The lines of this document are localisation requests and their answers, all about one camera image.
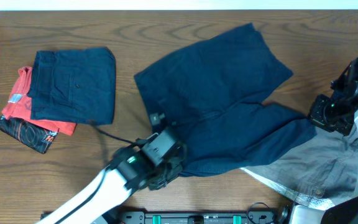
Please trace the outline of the grey shorts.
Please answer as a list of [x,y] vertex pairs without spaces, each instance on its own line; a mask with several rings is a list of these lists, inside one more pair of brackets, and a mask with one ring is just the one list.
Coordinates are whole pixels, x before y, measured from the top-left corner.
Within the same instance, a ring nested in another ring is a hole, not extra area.
[[317,135],[266,166],[241,170],[301,205],[327,210],[352,198],[357,180],[358,135],[316,128]]

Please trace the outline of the navy shorts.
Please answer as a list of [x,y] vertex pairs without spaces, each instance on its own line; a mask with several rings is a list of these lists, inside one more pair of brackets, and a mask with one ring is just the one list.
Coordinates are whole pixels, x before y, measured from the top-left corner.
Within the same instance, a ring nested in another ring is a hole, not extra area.
[[108,48],[40,50],[27,94],[30,118],[112,124],[115,93],[116,60]]
[[182,177],[269,165],[316,135],[306,116],[264,100],[292,72],[252,24],[176,50],[135,75],[148,115],[188,147]]

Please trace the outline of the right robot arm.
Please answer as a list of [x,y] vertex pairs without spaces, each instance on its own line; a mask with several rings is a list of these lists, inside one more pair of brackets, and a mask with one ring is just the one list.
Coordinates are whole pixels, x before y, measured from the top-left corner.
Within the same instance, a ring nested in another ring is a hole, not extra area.
[[[309,120],[325,131],[337,131],[345,136],[355,127],[358,134],[358,57],[351,61],[331,89],[338,96],[319,95],[308,115]],[[358,169],[357,182],[352,199],[340,203],[325,212],[303,205],[295,205],[289,217],[290,223],[358,223]]]

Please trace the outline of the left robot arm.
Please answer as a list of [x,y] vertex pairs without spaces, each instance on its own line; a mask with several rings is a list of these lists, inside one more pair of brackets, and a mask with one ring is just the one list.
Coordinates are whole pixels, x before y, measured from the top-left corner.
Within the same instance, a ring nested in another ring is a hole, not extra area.
[[38,224],[93,223],[104,213],[123,204],[138,190],[158,190],[183,170],[187,147],[182,142],[143,142],[119,149],[110,163],[80,193]]

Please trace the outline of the folded navy shorts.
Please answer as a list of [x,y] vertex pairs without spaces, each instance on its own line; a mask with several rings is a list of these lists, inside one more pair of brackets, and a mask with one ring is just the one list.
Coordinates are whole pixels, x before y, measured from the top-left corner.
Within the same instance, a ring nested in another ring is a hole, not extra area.
[[108,48],[40,50],[27,94],[30,118],[112,124],[115,93],[116,60]]

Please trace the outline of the folded black orange-print garment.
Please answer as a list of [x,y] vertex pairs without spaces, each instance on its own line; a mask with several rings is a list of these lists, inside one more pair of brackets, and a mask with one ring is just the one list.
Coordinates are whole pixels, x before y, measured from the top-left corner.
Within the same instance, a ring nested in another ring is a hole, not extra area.
[[7,119],[4,115],[0,116],[0,131],[41,154],[45,154],[48,151],[58,134],[24,119]]

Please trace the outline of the folded red t-shirt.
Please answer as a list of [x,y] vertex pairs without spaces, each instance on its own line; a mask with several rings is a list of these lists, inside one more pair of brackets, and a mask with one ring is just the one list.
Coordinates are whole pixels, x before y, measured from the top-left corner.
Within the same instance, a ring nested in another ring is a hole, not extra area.
[[2,114],[7,118],[20,118],[32,124],[40,126],[50,131],[63,133],[72,136],[76,123],[51,121],[46,119],[34,120],[31,119],[32,98],[27,96],[31,78],[32,67],[22,67],[18,69],[19,78],[16,80],[12,87],[11,94],[9,95],[7,105],[2,109]]

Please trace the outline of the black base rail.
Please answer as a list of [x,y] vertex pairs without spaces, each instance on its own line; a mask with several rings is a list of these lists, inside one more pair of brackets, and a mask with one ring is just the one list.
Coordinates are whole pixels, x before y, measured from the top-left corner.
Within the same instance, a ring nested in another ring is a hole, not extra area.
[[93,221],[93,224],[274,224],[279,223],[273,210],[244,213],[191,213],[111,210]]

